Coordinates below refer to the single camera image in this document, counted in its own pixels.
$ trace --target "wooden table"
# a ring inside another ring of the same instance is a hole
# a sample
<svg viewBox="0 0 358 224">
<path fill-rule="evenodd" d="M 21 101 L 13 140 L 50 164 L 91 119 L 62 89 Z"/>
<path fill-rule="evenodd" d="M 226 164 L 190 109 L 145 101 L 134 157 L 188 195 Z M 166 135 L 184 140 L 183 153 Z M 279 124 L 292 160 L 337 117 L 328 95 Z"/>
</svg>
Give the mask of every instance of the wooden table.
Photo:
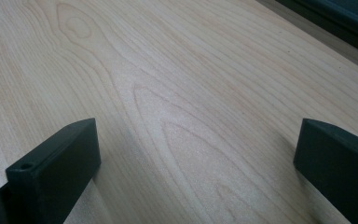
<svg viewBox="0 0 358 224">
<path fill-rule="evenodd" d="M 66 223 L 346 222 L 292 160 L 303 118 L 358 135 L 358 50 L 273 1 L 0 1 L 0 186 L 93 117 Z"/>
</svg>

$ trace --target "wood grain pattern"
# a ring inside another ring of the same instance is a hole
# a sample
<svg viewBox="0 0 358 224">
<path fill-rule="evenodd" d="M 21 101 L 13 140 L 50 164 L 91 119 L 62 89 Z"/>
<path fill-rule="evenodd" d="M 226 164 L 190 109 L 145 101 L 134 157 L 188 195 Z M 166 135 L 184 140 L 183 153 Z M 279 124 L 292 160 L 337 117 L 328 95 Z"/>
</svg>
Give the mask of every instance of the wood grain pattern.
<svg viewBox="0 0 358 224">
<path fill-rule="evenodd" d="M 66 223 L 345 223 L 292 160 L 303 118 L 358 135 L 358 63 L 265 2 L 0 1 L 0 186 L 95 117 L 103 165 Z"/>
</svg>

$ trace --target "black object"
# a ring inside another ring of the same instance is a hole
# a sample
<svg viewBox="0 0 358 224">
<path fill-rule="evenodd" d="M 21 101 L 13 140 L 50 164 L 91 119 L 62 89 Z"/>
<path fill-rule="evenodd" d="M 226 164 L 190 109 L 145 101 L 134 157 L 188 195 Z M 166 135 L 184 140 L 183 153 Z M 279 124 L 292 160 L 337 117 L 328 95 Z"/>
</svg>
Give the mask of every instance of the black object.
<svg viewBox="0 0 358 224">
<path fill-rule="evenodd" d="M 351 223 L 358 223 L 358 137 L 312 119 L 304 119 L 295 167 Z"/>
<path fill-rule="evenodd" d="M 358 0 L 277 0 L 358 48 Z"/>
<path fill-rule="evenodd" d="M 63 223 L 100 164 L 95 119 L 65 126 L 6 169 L 0 223 Z"/>
</svg>

